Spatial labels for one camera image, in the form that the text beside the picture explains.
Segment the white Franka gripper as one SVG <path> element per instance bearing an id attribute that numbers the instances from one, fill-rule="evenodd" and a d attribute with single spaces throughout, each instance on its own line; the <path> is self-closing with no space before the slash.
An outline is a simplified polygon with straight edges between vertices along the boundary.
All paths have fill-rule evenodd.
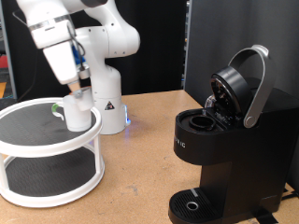
<path id="1" fill-rule="evenodd" d="M 65 41 L 44 48 L 43 52 L 58 81 L 62 85 L 68 84 L 68 88 L 76 92 L 76 98 L 82 97 L 82 88 L 78 81 L 77 66 L 70 42 Z"/>

